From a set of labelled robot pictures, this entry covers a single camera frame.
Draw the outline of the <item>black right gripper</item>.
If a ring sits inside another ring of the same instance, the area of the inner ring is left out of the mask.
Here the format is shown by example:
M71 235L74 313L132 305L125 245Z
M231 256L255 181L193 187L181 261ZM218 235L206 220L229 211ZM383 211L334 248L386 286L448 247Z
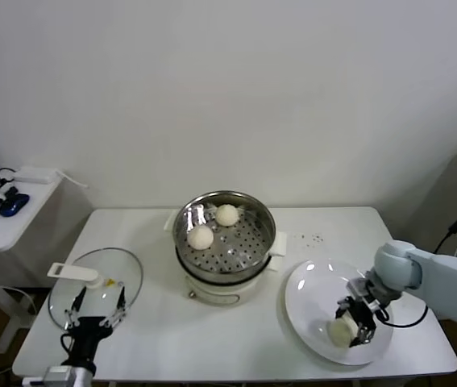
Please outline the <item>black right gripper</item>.
M355 300L352 297L338 300L335 317L341 318L349 311L358 326L356 337L351 341L351 346L357 347L370 343L376 331L373 313L363 301Z

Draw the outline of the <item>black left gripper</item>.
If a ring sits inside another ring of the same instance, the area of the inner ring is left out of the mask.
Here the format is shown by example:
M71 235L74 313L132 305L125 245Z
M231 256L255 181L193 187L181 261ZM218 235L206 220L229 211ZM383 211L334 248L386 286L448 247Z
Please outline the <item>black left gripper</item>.
M69 309L64 313L66 326L70 327L66 334L71 338L68 350L67 365L91 365L99 343L112 335L112 326L119 325L126 316L125 286L121 287L114 313L103 322L104 317L81 317L77 315L81 309L87 288L84 286L73 299Z

